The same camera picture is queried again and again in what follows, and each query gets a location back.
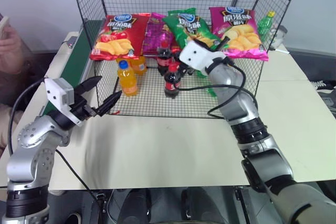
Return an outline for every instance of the green bottle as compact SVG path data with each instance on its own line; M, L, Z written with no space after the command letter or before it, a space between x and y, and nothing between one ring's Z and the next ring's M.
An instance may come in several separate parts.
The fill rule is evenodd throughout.
M267 35L271 29L274 15L275 15L275 12L273 10L270 10L267 13L267 16L262 18L258 22L258 33L259 33L260 40L263 43L265 42Z

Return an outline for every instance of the green panel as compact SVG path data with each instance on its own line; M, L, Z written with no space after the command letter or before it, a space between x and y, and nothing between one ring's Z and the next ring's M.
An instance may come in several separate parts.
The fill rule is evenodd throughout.
M86 23L86 27L90 28L89 33L91 35L98 34L101 22L101 20L90 20ZM80 33L77 39L77 43L75 44L69 60L60 76L69 82L73 87L77 86L80 82L80 78L88 61L90 51L91 48L88 43L88 38L85 34L85 31L83 30ZM55 107L50 102L48 102L43 114L45 115L54 109Z

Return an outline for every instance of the phone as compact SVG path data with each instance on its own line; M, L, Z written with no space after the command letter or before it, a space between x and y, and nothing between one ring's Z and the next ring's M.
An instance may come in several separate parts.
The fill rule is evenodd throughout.
M4 32L4 28L9 26L9 18L7 16L0 20L0 39L7 39L7 33Z

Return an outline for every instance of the table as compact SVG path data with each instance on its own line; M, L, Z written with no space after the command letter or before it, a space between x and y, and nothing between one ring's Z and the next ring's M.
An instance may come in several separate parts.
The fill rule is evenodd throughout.
M60 76L69 57L64 46L47 72L51 78ZM261 119L296 181L335 179L336 120L291 55L271 51L269 58L257 92ZM86 98L97 106L94 92ZM13 139L46 102L42 84ZM222 120L118 115L88 120L59 150L91 189L247 185L236 143ZM5 151L0 159L1 174L8 156ZM49 189L83 189L57 154Z

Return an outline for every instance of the purple chip bag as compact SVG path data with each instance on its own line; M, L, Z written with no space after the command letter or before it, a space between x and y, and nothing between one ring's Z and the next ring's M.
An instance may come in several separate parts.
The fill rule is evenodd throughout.
M212 33L230 38L225 55L268 61L267 50L258 36L254 10L238 7L210 7Z
M162 21L164 15L152 13L147 23L145 39L142 45L144 55L156 55L158 48L170 48L173 34Z

